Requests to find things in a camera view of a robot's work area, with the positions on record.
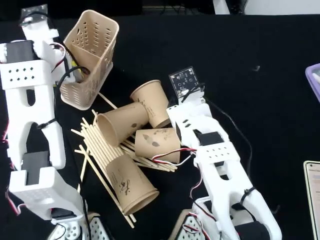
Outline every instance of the black cable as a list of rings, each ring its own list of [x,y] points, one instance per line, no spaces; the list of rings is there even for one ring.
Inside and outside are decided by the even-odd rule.
[[[196,86],[194,86],[193,88],[191,88],[190,91],[188,91],[186,93],[186,95],[183,96],[181,103],[183,103],[191,94],[193,94],[194,92],[198,91],[198,88],[200,88],[200,91],[204,91],[206,87],[205,83],[199,83]]]
[[[199,182],[197,182],[196,185],[194,185],[194,186],[190,189],[190,196],[189,196],[189,197],[190,197],[190,199],[192,200],[192,202],[193,202],[198,208],[200,208],[200,209],[203,211],[203,213],[204,213],[205,215],[207,215],[209,218],[213,219],[213,220],[216,222],[216,221],[217,221],[216,218],[215,218],[214,216],[212,216],[211,214],[207,213],[207,211],[204,210],[203,207],[201,207],[198,203],[196,203],[196,201],[195,201],[194,198],[192,197],[192,189],[194,189],[197,185],[199,185],[199,184],[202,182],[202,175],[201,175],[201,172],[200,172],[200,169],[199,169],[198,166],[197,166],[197,169],[199,170],[200,180],[199,180]]]
[[[210,105],[212,105],[215,109],[217,109],[220,113],[222,113],[223,115],[225,115],[233,124],[234,128],[237,130],[237,132],[241,135],[241,137],[244,139],[244,141],[247,143],[248,147],[249,147],[249,158],[247,160],[247,167],[246,167],[246,174],[249,178],[249,180],[251,181],[251,163],[252,163],[252,155],[253,155],[253,148],[252,145],[250,143],[250,141],[248,140],[248,138],[243,134],[243,132],[238,128],[238,126],[236,125],[235,121],[225,112],[223,111],[220,107],[218,107],[216,104],[214,104],[212,101],[210,101],[207,97],[204,98]]]
[[[21,25],[24,23],[24,20],[25,20],[26,18],[28,18],[28,17],[31,17],[32,15],[42,15],[42,16],[45,16],[45,17],[48,19],[48,21],[50,22],[50,24],[52,25],[52,27],[53,27],[54,29],[58,29],[58,28],[55,26],[55,24],[54,24],[54,22],[52,21],[52,19],[49,17],[49,15],[48,15],[47,13],[41,12],[41,11],[32,11],[32,12],[28,13],[27,15],[25,15],[24,17],[22,17],[22,18],[20,19],[19,25],[21,26]],[[58,36],[57,38],[59,39],[59,41],[60,41],[60,43],[62,44],[62,46],[65,47],[65,50],[69,53],[69,55],[71,56],[71,58],[73,59],[73,61],[75,62],[75,64],[76,64],[77,66],[79,66],[79,62],[77,61],[77,59],[75,58],[75,56],[73,55],[73,53],[70,51],[70,49],[65,45],[64,41],[60,38],[60,36]]]
[[[56,108],[57,94],[60,92],[60,87],[61,87],[62,83],[64,82],[66,76],[68,76],[70,73],[72,73],[73,71],[75,71],[77,69],[85,69],[86,71],[89,71],[89,69],[87,69],[84,66],[74,66],[74,67],[70,68],[68,71],[66,71],[64,75],[62,75],[62,77],[60,78],[58,84],[56,85],[56,90],[55,90],[55,93],[54,93],[54,114],[55,114],[56,121],[59,124],[60,124],[60,122],[59,122],[59,118],[58,118],[58,114],[57,114],[57,108]],[[69,149],[72,150],[71,143],[70,143],[70,140],[68,138],[68,134],[65,132],[65,129],[64,129],[63,125],[60,124],[60,126],[62,128],[62,134],[64,135],[64,137],[66,139],[66,141],[64,141],[67,144],[66,148],[67,149],[69,148]],[[80,193],[82,193],[81,194],[81,198],[82,198],[82,207],[83,207],[83,212],[84,212],[84,218],[85,218],[85,221],[86,221],[86,224],[87,224],[87,227],[88,227],[89,240],[91,240],[92,236],[91,236],[90,223],[89,223],[89,219],[88,219],[86,200],[85,200],[85,197],[83,196],[83,189],[84,188],[83,188],[83,185],[82,185],[81,177],[80,177],[80,174],[79,174],[79,169],[77,167],[77,163],[76,163],[75,157],[73,155],[73,152],[71,153],[71,159],[72,159],[72,163],[74,165],[74,169],[76,171],[76,176],[78,178],[78,182],[79,182],[79,185],[80,185]]]
[[[57,225],[63,227],[63,228],[64,228],[64,232],[63,232],[63,234],[62,234],[60,237],[58,237],[58,238],[56,238],[56,239],[54,239],[54,240],[59,240],[59,239],[61,239],[61,238],[66,234],[66,232],[67,232],[67,229],[66,229],[65,226],[63,226],[63,225],[60,224],[60,223],[57,223]]]
[[[57,89],[60,89],[62,83],[64,82],[65,78],[72,73],[73,71],[80,69],[82,70],[82,72],[87,72],[90,74],[90,70],[88,68],[86,68],[85,66],[74,66],[72,68],[70,68],[68,71],[66,71],[62,77],[60,78],[59,82],[56,84]]]

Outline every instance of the black zip tie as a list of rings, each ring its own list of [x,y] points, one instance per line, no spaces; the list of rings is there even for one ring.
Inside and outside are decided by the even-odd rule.
[[[241,197],[241,200],[240,200],[240,204],[243,206],[244,205],[244,200],[245,198],[253,191],[255,190],[256,188],[253,186],[252,188],[250,189],[245,189],[244,190],[244,194],[243,196]]]
[[[41,124],[39,124],[38,126],[36,126],[36,129],[39,129],[39,130],[44,129],[44,128],[46,128],[49,124],[52,124],[52,123],[54,123],[55,121],[57,121],[56,118],[51,119],[50,121],[48,121],[48,122],[46,122],[46,123],[41,123]]]

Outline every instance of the cup rim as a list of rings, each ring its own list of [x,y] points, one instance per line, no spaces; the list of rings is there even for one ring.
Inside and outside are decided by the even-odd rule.
[[[147,82],[145,82],[144,84],[138,86],[138,87],[131,93],[130,98],[132,99],[132,96],[133,96],[138,90],[142,89],[142,88],[145,87],[146,85],[151,84],[151,83],[153,83],[153,82],[160,82],[160,84],[161,84],[161,81],[158,80],[158,79],[154,79],[154,80],[151,80],[151,81],[147,81]]]
[[[114,137],[115,137],[115,138],[114,138],[114,141],[109,142],[109,141],[106,139],[104,133],[101,131],[101,128],[99,127],[99,117],[100,117],[100,118],[103,117],[105,120],[108,121],[108,124],[110,124],[110,126],[111,126],[111,128],[112,128],[112,134],[113,134]],[[97,123],[97,126],[98,126],[98,128],[99,128],[99,131],[101,132],[104,140],[105,140],[108,144],[110,144],[112,147],[117,147],[117,146],[120,144],[120,143],[119,143],[118,133],[117,133],[117,131],[116,131],[116,129],[115,129],[115,126],[111,123],[110,119],[105,115],[105,113],[99,113],[99,114],[98,114],[98,117],[97,117],[97,119],[96,119],[96,123]]]
[[[149,192],[145,193],[144,195],[138,197],[137,199],[133,200],[130,202],[127,206],[122,208],[122,211],[124,214],[130,215],[134,214],[135,212],[143,209],[145,206],[147,206],[149,203],[151,203],[153,200],[155,200],[159,196],[160,192],[158,189],[153,188]],[[142,206],[139,206],[137,209],[135,207],[139,204],[142,203],[143,201],[148,200],[146,204],[143,204]]]

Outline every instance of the white bracket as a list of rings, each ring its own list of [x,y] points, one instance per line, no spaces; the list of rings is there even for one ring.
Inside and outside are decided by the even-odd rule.
[[[44,60],[24,61],[0,64],[0,72],[10,122],[8,156],[20,170],[32,123],[40,125],[55,118],[51,66]],[[34,89],[35,103],[32,106],[28,104],[28,89]],[[55,121],[42,132],[48,140],[52,166],[64,168],[66,155],[61,126]]]

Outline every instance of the wooden stick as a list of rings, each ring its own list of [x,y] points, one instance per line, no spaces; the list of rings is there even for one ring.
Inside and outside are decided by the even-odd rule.
[[[73,132],[74,134],[77,134],[77,135],[79,135],[79,136],[81,136],[81,137],[84,137],[84,136],[81,134],[81,132],[79,132],[79,131],[77,131],[77,130],[71,129],[71,132]]]
[[[81,180],[81,182],[84,181],[87,162],[88,162],[87,159],[84,158],[83,164],[82,164],[82,169],[81,169],[81,174],[80,174],[80,180]],[[77,188],[78,193],[80,193],[80,190],[81,190],[81,189],[80,189],[80,184],[78,184],[78,188]]]
[[[84,117],[82,118],[82,121],[86,125],[86,127],[88,128],[89,127],[89,123],[87,122],[87,120]]]
[[[100,148],[102,148],[102,150],[109,155],[109,161],[111,162],[113,159],[116,159],[117,156],[114,154],[114,152],[111,149],[107,148],[105,144],[105,140],[99,136],[99,134],[97,133],[97,129],[94,126],[90,125],[90,131],[93,133],[96,140],[98,141]]]
[[[99,145],[96,143],[96,141],[93,139],[93,137],[91,137],[91,134],[89,133],[89,129],[85,129],[84,127],[81,128],[82,129],[82,133],[85,136],[85,140],[89,141],[90,145],[92,146],[91,149],[95,151],[96,155],[99,156],[99,161],[102,161],[103,163],[105,163],[105,165],[107,165],[108,163],[110,163],[110,157],[106,155],[106,153],[104,151],[101,151],[101,149],[99,148]]]
[[[77,153],[77,154],[82,154],[83,155],[83,152],[81,150],[75,149],[74,152]]]
[[[154,166],[147,166],[147,165],[144,165],[144,164],[142,164],[142,163],[140,163],[140,162],[135,162],[135,164],[137,165],[137,166],[139,166],[139,167],[143,167],[143,168],[149,168],[149,169],[156,169],[156,170],[161,170],[161,171],[166,171],[166,172],[170,172],[169,170],[163,170],[163,169],[160,169],[160,168],[158,168],[158,167],[154,167]]]
[[[132,155],[136,155],[134,151],[132,151],[131,149],[127,148],[126,146],[121,145],[120,146],[124,151],[126,151],[127,153],[130,153]],[[148,166],[152,166],[152,167],[157,167],[157,165],[153,162],[147,161],[145,159],[143,159],[142,157],[140,157],[140,160],[142,161],[143,164],[146,164]]]
[[[92,156],[96,163],[99,165],[99,168],[104,170],[106,169],[107,164],[101,160],[101,157],[98,155],[97,151],[93,150],[92,144],[88,139],[84,139],[84,144],[89,149],[89,151],[92,153]]]
[[[123,143],[127,144],[128,148],[131,148],[133,151],[136,150],[136,146],[133,142],[129,141],[129,140],[124,140]]]
[[[107,104],[109,104],[111,107],[113,107],[114,109],[117,109],[116,105],[114,105],[108,98],[106,98],[102,93],[98,93],[100,97],[103,98],[103,100],[105,100],[107,102]]]
[[[122,143],[124,144],[126,147],[131,148],[133,151],[136,150],[136,146],[133,142],[129,141],[129,140],[124,140],[124,142]],[[160,165],[166,169],[170,169],[170,170],[176,170],[177,167],[172,166],[172,165],[166,165],[166,164],[161,164],[161,163],[157,163],[157,165]]]
[[[100,152],[100,154],[101,154],[102,156],[104,155],[104,156],[106,157],[108,163],[110,163],[110,162],[114,159],[113,156],[112,156],[112,154],[111,154],[111,152],[110,152],[109,150],[104,150],[104,149],[102,148],[102,145],[101,145],[101,143],[100,143],[100,140],[99,140],[99,138],[95,135],[95,131],[93,130],[92,127],[89,127],[89,128],[87,129],[87,132],[89,133],[90,138],[91,138],[92,141],[94,142],[94,144],[95,144],[96,148],[98,149],[98,151]]]
[[[124,153],[122,151],[120,151],[117,148],[114,148],[113,146],[111,146],[109,143],[106,142],[104,136],[102,135],[101,131],[99,130],[99,128],[97,126],[94,127],[96,134],[99,136],[99,139],[101,139],[104,147],[112,152],[114,152],[114,155],[119,157],[122,156]]]
[[[89,164],[91,165],[93,171],[95,172],[95,174],[97,175],[97,177],[99,178],[99,180],[101,181],[101,183],[103,184],[104,188],[106,189],[106,191],[109,193],[109,195],[111,196],[112,200],[114,201],[115,205],[118,207],[118,209],[121,211],[122,215],[124,216],[125,220],[129,223],[131,228],[135,228],[134,224],[131,222],[130,218],[128,216],[125,216],[122,210],[122,207],[120,206],[120,203],[118,202],[117,198],[115,197],[115,195],[113,194],[113,192],[111,191],[111,189],[109,188],[109,186],[107,185],[106,181],[104,180],[104,178],[101,176],[100,172],[98,171],[98,169],[96,168],[96,166],[94,165],[94,163],[92,162],[92,160],[90,159],[90,157],[88,156],[87,152],[85,151],[84,147],[82,145],[79,145],[79,148],[82,150],[84,157],[87,159],[87,161],[89,162]]]

